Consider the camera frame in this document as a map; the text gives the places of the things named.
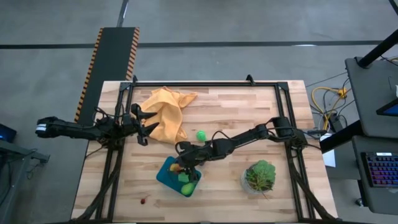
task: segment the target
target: butcher block tabletop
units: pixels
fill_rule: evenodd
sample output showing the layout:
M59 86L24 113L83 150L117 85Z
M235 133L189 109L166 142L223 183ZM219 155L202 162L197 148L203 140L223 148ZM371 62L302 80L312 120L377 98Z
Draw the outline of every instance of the butcher block tabletop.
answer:
M294 107L297 127L314 127L304 82L286 81ZM104 82L99 107L114 114L120 82ZM132 103L141 104L158 87L135 87ZM198 93L182 110L182 127L188 139L201 144L196 132L203 130L209 138L217 130L234 136L278 116L273 87L170 87L181 93ZM282 93L284 111L287 113ZM100 148L91 141L87 154ZM83 213L100 190L107 149L102 149L84 163L72 218ZM294 222L292 184L283 143L256 141L236 149L227 158L206 162L197 169L202 173L193 195L186 198L156 180L156 174L169 156L177 156L174 145L148 139L148 146L137 143L136 136L126 138L114 210L114 222ZM337 217L335 203L319 149L307 147L303 157L311 191L327 211ZM276 168L273 190L263 195L247 194L240 183L243 171L264 159ZM305 197L300 194L304 217L308 217ZM103 214L108 211L105 198Z

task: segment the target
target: yellow cloth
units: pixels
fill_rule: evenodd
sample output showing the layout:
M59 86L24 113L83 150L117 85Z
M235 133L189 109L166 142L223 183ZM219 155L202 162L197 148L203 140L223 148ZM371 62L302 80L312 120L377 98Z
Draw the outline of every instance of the yellow cloth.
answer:
M159 122L149 137L172 144L186 140L187 134L181 128L181 108L186 107L195 97L197 97L197 93L186 95L167 87L152 91L152 96L141 104L143 112L157 113L144 122L145 126Z

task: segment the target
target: green plant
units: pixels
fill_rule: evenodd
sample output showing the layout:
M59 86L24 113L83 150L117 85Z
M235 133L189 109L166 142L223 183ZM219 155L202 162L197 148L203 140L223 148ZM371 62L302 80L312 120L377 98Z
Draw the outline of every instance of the green plant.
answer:
M246 180L257 191L272 190L275 182L275 166L260 160L246 171Z

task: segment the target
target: rgb keyboard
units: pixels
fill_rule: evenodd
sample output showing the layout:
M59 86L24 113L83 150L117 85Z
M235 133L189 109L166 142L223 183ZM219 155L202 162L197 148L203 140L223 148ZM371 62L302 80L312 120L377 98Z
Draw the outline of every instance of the rgb keyboard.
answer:
M362 157L372 187L398 187L398 154L364 152Z

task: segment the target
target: concrete floor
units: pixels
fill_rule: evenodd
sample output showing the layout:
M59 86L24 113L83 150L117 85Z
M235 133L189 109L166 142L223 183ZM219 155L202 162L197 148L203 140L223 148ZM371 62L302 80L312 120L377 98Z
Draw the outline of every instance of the concrete floor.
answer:
M92 43L100 27L116 25L121 2L0 0L0 44ZM382 40L397 28L397 19L385 0L132 0L124 26L139 26L140 42ZM373 47L139 49L134 73L140 80L242 80L251 74L257 80L311 84L343 72L345 58ZM18 145L51 154L49 163L21 188L13 223L70 217L87 142L39 139L34 129L36 120L45 116L73 119L91 53L0 50L0 123L18 131ZM393 55L398 49L385 54ZM345 80L342 75L307 91L339 88ZM354 103L342 114L349 124L358 119ZM314 118L316 126L319 117ZM355 181L330 183L340 218L396 223L396 217L373 214L353 203L359 197Z

